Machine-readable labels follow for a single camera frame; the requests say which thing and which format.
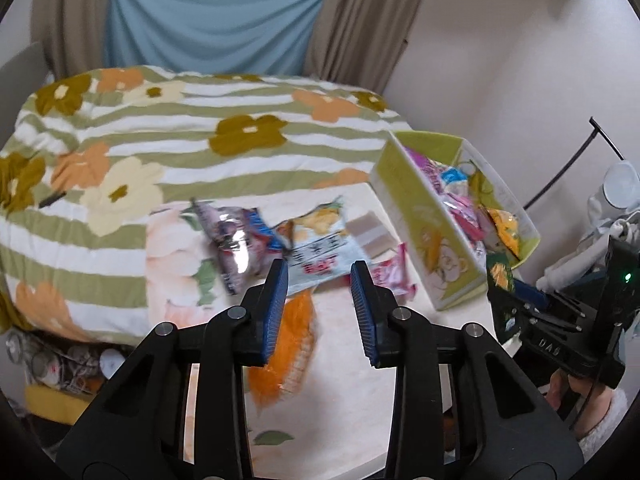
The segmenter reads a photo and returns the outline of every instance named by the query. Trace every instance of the yellow box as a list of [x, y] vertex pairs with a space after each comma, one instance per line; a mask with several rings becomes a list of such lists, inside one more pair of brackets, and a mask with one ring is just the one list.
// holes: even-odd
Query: yellow box
[[370, 182], [407, 243], [434, 307], [443, 310], [486, 290], [485, 263], [474, 253], [466, 235], [403, 145], [459, 168], [469, 177], [471, 193], [484, 206], [509, 211], [518, 218], [520, 261], [515, 267], [535, 250], [540, 234], [504, 181], [468, 140], [431, 132], [392, 134]]

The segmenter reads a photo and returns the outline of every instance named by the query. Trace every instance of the beige curtain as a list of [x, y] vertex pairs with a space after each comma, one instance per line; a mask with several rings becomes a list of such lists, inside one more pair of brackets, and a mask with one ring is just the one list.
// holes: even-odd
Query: beige curtain
[[382, 92], [421, 0], [324, 0], [305, 75]]
[[102, 66], [109, 0], [33, 0], [31, 39], [44, 46], [56, 78]]

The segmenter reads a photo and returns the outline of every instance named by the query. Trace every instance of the white wall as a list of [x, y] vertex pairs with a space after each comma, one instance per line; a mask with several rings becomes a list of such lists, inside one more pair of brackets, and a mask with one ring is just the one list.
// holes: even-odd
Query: white wall
[[31, 43], [33, 0], [14, 0], [0, 22], [0, 66]]
[[[640, 161], [640, 22], [627, 0], [423, 0], [385, 96], [412, 127], [469, 139], [524, 204], [592, 115]], [[575, 248], [616, 160], [597, 139], [530, 210], [543, 241], [525, 278]]]

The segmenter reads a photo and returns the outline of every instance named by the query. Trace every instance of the blue curtain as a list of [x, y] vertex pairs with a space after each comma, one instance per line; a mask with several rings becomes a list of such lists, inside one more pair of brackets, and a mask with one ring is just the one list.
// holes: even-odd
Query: blue curtain
[[322, 0], [111, 0], [105, 66], [299, 75]]

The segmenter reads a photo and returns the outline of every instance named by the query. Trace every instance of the silver bolt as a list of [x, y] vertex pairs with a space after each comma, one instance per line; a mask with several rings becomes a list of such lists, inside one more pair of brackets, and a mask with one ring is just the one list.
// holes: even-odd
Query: silver bolt
[[400, 321], [406, 321], [411, 317], [411, 311], [405, 306], [399, 306], [393, 310], [391, 315]]
[[226, 314], [231, 319], [242, 319], [244, 316], [246, 316], [246, 309], [244, 306], [232, 306], [229, 310], [226, 311]]
[[174, 326], [168, 321], [163, 321], [159, 325], [156, 326], [154, 332], [158, 335], [169, 335], [174, 331]]
[[484, 333], [484, 328], [478, 325], [478, 323], [469, 323], [465, 330], [471, 337], [480, 337]]

